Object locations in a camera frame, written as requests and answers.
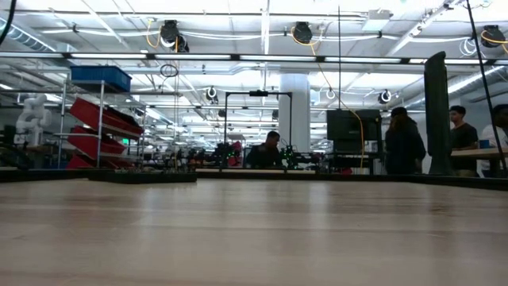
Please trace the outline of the person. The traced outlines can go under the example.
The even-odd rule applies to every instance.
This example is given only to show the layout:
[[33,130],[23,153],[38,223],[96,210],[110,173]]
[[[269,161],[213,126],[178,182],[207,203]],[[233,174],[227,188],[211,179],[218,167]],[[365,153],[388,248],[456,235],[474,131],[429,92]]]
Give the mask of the person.
[[246,157],[246,165],[259,169],[282,167],[282,157],[278,150],[279,139],[279,133],[270,131],[263,144],[252,147]]
[[406,108],[391,111],[391,121],[385,133],[386,170],[389,175],[415,175],[422,172],[426,150],[417,123]]
[[[478,148],[478,134],[475,127],[465,122],[466,109],[463,106],[451,106],[449,109],[452,150],[462,151]],[[457,176],[477,177],[476,159],[470,157],[452,157],[452,170]]]
[[498,104],[493,108],[494,124],[486,126],[481,134],[481,141],[488,142],[490,148],[502,149],[506,154],[505,166],[508,170],[508,104]]

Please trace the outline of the dark background robot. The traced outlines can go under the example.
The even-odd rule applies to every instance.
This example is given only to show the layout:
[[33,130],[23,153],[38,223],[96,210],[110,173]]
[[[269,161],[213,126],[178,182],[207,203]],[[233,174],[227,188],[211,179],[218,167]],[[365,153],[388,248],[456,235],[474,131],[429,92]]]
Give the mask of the dark background robot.
[[239,141],[232,144],[219,143],[214,156],[220,168],[241,167],[243,164],[242,144]]

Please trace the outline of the white round column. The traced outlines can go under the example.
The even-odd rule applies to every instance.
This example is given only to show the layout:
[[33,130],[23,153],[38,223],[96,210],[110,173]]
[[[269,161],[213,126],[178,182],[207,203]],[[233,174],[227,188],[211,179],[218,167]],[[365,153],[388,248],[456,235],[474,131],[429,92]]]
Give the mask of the white round column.
[[[300,153],[310,150],[310,84],[307,74],[285,73],[279,78],[279,92],[293,93],[292,145]],[[279,96],[280,143],[289,145],[289,107],[286,95]]]

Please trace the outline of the black monitor back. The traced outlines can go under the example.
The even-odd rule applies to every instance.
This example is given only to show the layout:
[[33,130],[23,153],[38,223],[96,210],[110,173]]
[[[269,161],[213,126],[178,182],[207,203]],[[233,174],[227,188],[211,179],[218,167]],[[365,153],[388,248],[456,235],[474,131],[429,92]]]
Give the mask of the black monitor back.
[[368,142],[382,146],[381,113],[379,110],[327,110],[327,139],[333,153],[361,154]]

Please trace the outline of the long LED light strip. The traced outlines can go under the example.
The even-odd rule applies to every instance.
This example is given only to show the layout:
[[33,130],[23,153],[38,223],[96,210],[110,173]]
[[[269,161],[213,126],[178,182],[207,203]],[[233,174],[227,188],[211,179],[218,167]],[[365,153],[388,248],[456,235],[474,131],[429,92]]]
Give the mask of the long LED light strip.
[[[83,59],[83,60],[196,60],[196,61],[252,61],[289,63],[339,64],[339,56],[284,56],[241,54],[191,54],[191,53],[87,53],[87,52],[0,52],[0,58],[27,59]],[[402,64],[423,65],[423,58],[342,56],[342,64]]]

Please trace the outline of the thin black vertical pole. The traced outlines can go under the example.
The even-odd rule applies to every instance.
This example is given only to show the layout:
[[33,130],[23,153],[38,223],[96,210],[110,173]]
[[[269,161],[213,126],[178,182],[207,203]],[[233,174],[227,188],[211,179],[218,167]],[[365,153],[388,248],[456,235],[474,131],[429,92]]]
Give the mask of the thin black vertical pole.
[[338,36],[338,56],[339,56],[339,64],[338,64],[338,96],[337,96],[337,104],[338,104],[338,110],[341,109],[341,96],[342,96],[342,48],[341,48],[341,39],[342,39],[342,33],[341,33],[341,5],[337,4],[337,36]]

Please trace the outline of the red storage bin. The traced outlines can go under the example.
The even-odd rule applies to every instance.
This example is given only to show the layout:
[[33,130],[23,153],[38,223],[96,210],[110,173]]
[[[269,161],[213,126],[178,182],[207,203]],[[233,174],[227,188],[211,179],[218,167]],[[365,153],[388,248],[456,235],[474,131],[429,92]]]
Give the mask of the red storage bin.
[[101,108],[84,99],[76,99],[69,113],[94,130],[98,130],[99,123],[102,123],[103,133],[137,140],[144,132],[132,116],[108,106]]
[[99,165],[97,165],[96,160],[92,160],[89,157],[86,157],[81,154],[75,154],[71,158],[66,167],[66,169],[89,169],[89,168],[123,169],[123,168],[133,168],[133,164],[126,160],[106,158],[101,159]]
[[100,153],[108,154],[122,154],[125,150],[125,146],[112,137],[103,133],[99,141],[96,130],[82,126],[75,126],[67,136],[67,141],[91,159],[97,158],[98,148]]

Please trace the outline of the blue storage bin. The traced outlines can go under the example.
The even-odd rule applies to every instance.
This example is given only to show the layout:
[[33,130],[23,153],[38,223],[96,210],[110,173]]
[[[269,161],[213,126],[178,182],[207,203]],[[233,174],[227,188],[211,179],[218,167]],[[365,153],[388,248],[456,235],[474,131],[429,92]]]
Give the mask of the blue storage bin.
[[130,92],[132,78],[117,66],[71,66],[71,82],[85,91]]

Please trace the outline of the white ceiling box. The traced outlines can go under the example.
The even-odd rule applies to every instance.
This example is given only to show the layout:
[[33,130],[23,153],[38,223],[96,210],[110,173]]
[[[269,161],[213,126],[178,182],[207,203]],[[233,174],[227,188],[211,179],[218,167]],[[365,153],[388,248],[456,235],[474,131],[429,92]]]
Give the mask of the white ceiling box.
[[391,20],[393,16],[389,10],[369,10],[363,22],[363,31],[380,31]]

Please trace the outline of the metal shelf rack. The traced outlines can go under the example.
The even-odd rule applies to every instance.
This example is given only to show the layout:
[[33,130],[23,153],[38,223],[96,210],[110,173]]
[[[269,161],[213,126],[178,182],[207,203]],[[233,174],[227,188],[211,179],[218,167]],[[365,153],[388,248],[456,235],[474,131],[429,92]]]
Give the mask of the metal shelf rack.
[[[69,110],[71,109],[71,106],[73,105],[75,100],[76,99],[83,99],[82,97],[77,95],[75,97],[74,102],[70,106],[66,106],[67,93],[68,93],[69,88],[72,85],[74,85],[72,82],[66,84],[64,86],[63,93],[62,93],[62,103],[61,103],[61,107],[60,107],[60,131],[56,135],[59,138],[59,140],[60,140],[60,142],[59,142],[59,149],[63,148],[63,143],[64,142],[67,142],[68,144],[70,144],[67,141],[67,136],[71,134],[71,131],[72,131],[72,129],[75,126],[82,126],[82,127],[90,128],[88,125],[84,124],[79,119],[75,118],[73,115],[71,115],[69,113]],[[97,95],[98,96],[98,102],[95,103],[95,104],[99,105],[101,108],[103,108],[104,106],[108,106],[108,107],[111,107],[111,108],[114,108],[115,110],[117,110],[116,107],[108,105],[106,103],[106,96],[107,95],[120,95],[121,93],[104,92],[104,85],[102,85],[102,89],[101,89],[100,92],[92,92],[92,91],[85,91],[85,92],[88,92],[88,93],[90,93],[92,95]],[[101,124],[102,123],[99,123],[98,130],[96,130],[98,132],[98,140],[99,141],[101,140],[101,136],[103,134]],[[142,133],[141,136],[137,140],[124,138],[123,136],[117,136],[117,135],[113,135],[111,133],[104,133],[104,134],[112,137],[115,141],[123,144],[125,146],[125,150],[123,151],[122,154],[108,154],[108,153],[100,153],[100,148],[98,148],[97,158],[96,159],[92,159],[92,160],[96,160],[97,161],[97,165],[99,165],[99,162],[100,162],[101,159],[106,159],[106,158],[115,158],[115,159],[120,159],[120,160],[126,160],[126,161],[128,161],[128,162],[133,164],[135,159],[132,158],[131,155],[130,155],[130,151],[129,151],[130,145],[134,141],[139,141],[142,138],[144,133]],[[70,144],[70,146],[75,149],[75,151],[73,152],[73,155],[71,157],[73,157],[75,154],[81,154],[81,155],[84,155],[84,156],[88,157],[86,154],[84,154],[81,151],[79,151],[74,145]]]

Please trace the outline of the wooden table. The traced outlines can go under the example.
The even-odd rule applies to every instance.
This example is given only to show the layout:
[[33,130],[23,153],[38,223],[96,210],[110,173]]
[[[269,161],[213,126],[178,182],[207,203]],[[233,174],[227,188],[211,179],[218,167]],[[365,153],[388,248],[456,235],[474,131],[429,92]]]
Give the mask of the wooden table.
[[505,163],[508,158],[508,148],[501,148],[501,150],[502,155],[497,148],[455,150],[452,151],[451,157],[486,160],[489,162],[489,171],[493,175],[499,178],[508,178],[508,165],[506,171],[502,168],[502,163]]

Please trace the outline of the thin black slanted pole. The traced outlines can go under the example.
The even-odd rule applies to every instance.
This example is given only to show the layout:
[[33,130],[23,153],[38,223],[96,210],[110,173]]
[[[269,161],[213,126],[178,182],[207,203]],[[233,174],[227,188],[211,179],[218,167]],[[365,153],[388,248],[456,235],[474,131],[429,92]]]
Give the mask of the thin black slanted pole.
[[487,107],[488,107],[491,125],[492,125],[492,129],[493,129],[494,137],[495,137],[497,154],[498,154],[499,158],[501,159],[502,163],[505,163],[506,157],[505,157],[505,153],[502,151],[502,146],[501,146],[501,141],[500,141],[499,134],[497,131],[497,126],[495,125],[494,107],[492,105],[491,94],[490,94],[489,87],[487,84],[487,75],[486,75],[486,71],[485,71],[485,67],[484,67],[484,63],[483,63],[483,56],[481,55],[481,51],[480,51],[480,47],[479,47],[478,33],[476,31],[475,22],[474,22],[474,18],[472,15],[472,7],[471,7],[470,0],[465,0],[465,2],[466,2],[466,8],[468,11],[469,21],[471,24],[471,30],[472,30],[473,41],[474,41],[475,48],[476,48],[476,54],[477,54],[477,58],[479,60],[481,79],[482,79],[482,83],[483,83],[483,89],[484,89],[485,95],[486,95]]

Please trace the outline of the black gantry frame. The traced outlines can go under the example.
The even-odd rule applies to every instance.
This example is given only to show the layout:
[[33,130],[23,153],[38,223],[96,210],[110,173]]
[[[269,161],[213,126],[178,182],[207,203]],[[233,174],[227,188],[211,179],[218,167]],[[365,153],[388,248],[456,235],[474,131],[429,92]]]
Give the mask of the black gantry frame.
[[268,97],[270,95],[285,95],[290,100],[290,107],[289,107],[289,145],[292,145],[292,119],[293,119],[293,93],[292,92],[274,92],[274,91],[235,91],[235,92],[226,92],[225,93],[225,116],[224,116],[224,143],[227,142],[227,130],[228,130],[228,100],[229,96],[231,95],[249,95],[250,97]]

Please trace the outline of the black aluminium table frame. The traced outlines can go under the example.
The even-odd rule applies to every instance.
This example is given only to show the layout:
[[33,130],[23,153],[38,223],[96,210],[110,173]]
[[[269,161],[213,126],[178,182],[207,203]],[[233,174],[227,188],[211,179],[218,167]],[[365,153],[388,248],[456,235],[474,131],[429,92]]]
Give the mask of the black aluminium table frame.
[[465,187],[496,191],[508,191],[508,179],[484,179],[455,176],[429,175],[339,175],[304,171],[250,170],[250,169],[203,169],[191,173],[115,172],[106,169],[28,171],[0,169],[0,183],[17,183],[46,180],[89,179],[117,184],[169,184],[194,183],[199,179],[209,180],[292,180],[292,181],[333,181],[333,182],[376,182],[412,183],[450,187]]

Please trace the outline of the silver ventilation duct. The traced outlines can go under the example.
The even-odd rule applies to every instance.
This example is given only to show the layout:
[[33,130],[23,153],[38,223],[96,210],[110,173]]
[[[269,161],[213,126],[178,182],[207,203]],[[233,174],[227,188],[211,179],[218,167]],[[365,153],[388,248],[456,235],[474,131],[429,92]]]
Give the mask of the silver ventilation duct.
[[6,34],[6,38],[15,41],[18,44],[24,45],[26,48],[36,52],[55,52],[56,49],[50,44],[42,41],[34,35],[26,32],[25,30],[11,24]]

